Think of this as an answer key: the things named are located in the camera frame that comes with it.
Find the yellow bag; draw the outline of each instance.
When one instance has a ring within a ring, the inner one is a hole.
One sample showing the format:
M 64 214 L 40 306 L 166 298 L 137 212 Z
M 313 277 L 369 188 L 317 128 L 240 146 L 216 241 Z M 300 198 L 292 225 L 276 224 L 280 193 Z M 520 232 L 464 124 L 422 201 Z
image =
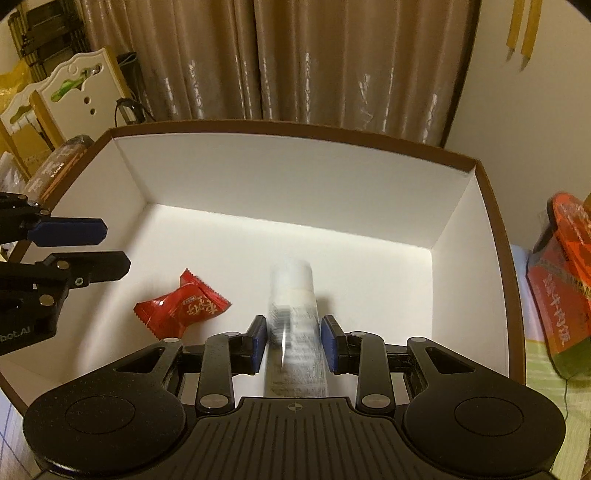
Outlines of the yellow bag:
M 6 110 L 18 92 L 32 82 L 31 69 L 24 59 L 20 60 L 11 72 L 0 75 L 0 113 Z

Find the red package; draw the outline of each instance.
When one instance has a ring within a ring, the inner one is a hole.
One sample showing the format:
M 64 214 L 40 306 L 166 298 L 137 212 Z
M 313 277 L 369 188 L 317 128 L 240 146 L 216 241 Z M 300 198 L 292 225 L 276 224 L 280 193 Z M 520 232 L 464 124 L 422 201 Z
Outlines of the red package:
M 180 284 L 174 292 L 134 308 L 158 340 L 181 338 L 189 325 L 217 317 L 232 305 L 189 270 L 181 275 Z

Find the plastic bag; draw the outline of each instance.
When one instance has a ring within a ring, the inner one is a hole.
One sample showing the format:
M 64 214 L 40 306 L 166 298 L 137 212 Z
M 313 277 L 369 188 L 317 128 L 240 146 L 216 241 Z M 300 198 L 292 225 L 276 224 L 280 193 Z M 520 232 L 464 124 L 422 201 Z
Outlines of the plastic bag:
M 24 59 L 11 72 L 0 75 L 0 113 L 6 110 L 18 92 L 32 82 L 31 69 Z
M 548 350 L 564 378 L 591 373 L 591 212 L 568 193 L 548 203 L 550 224 L 527 277 Z
M 21 193 L 26 184 L 14 155 L 4 152 L 0 157 L 0 192 Z

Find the blue gripper pad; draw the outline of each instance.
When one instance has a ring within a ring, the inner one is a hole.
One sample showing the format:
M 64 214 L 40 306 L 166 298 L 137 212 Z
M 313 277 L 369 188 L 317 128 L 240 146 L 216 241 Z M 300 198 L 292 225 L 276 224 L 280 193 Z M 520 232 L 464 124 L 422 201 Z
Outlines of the blue gripper pad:
M 267 320 L 258 316 L 251 325 L 249 333 L 252 334 L 252 370 L 256 373 L 261 369 L 262 356 L 267 345 Z
M 107 226 L 100 218 L 48 218 L 27 234 L 38 247 L 98 245 L 106 236 Z
M 320 341 L 322 342 L 322 348 L 324 349 L 324 355 L 326 356 L 329 370 L 332 373 L 336 373 L 338 371 L 336 335 L 330 327 L 327 317 L 322 318 L 320 324 Z

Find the bottle label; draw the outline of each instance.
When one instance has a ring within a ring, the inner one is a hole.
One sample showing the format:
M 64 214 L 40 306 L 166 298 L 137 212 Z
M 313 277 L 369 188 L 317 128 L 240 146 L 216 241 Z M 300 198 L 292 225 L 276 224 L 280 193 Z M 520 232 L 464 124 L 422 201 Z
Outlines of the bottle label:
M 267 394 L 326 397 L 326 361 L 316 308 L 273 305 L 268 324 Z

